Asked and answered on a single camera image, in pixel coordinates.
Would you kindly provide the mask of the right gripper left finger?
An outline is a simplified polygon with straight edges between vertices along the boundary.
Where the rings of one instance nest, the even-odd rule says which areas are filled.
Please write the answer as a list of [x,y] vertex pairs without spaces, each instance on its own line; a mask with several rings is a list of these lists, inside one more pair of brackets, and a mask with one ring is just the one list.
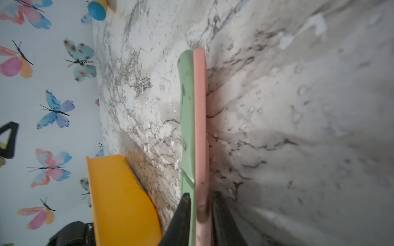
[[188,246],[191,220],[191,198],[184,193],[158,246]]

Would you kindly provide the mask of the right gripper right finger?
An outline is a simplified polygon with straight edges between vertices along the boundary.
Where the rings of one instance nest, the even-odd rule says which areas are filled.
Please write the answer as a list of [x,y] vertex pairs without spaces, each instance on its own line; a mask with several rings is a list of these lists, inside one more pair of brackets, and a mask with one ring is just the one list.
[[237,224],[219,191],[212,196],[212,229],[214,246],[247,246]]

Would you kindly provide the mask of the yellow plastic storage tray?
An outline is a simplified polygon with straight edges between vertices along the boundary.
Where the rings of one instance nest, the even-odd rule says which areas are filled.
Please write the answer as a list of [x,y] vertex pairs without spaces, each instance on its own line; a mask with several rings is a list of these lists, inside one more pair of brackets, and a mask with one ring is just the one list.
[[87,158],[96,245],[157,246],[162,239],[155,207],[127,159]]

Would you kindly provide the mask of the pink sheathed fruit knife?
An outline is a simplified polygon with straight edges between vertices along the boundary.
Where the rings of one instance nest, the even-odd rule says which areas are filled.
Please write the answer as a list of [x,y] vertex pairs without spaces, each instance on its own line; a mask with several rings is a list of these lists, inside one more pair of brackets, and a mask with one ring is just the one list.
[[206,54],[203,48],[194,50],[195,80],[195,198],[196,245],[211,245],[211,213],[209,198],[209,144],[206,127],[206,93],[208,75]]

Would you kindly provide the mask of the green sheathed fruit knife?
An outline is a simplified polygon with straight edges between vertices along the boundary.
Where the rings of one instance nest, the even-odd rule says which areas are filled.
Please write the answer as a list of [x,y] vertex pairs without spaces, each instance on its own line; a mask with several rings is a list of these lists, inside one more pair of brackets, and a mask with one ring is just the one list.
[[181,99],[180,128],[182,137],[181,194],[188,193],[191,199],[188,244],[196,244],[196,200],[195,200],[195,82],[193,51],[184,51],[177,63]]

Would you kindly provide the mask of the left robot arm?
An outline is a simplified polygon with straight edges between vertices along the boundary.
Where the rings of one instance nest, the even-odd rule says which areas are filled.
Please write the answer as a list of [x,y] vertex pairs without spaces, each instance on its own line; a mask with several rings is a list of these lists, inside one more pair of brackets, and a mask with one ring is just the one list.
[[93,222],[72,222],[55,235],[53,235],[48,246],[96,246]]

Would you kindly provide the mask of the green toy garden trowel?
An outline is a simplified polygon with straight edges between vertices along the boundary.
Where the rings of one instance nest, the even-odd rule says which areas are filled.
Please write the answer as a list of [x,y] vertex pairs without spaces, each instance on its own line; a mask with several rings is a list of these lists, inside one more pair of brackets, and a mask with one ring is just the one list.
[[108,1],[107,0],[93,0],[88,4],[88,12],[92,18],[97,21],[105,20],[107,16]]

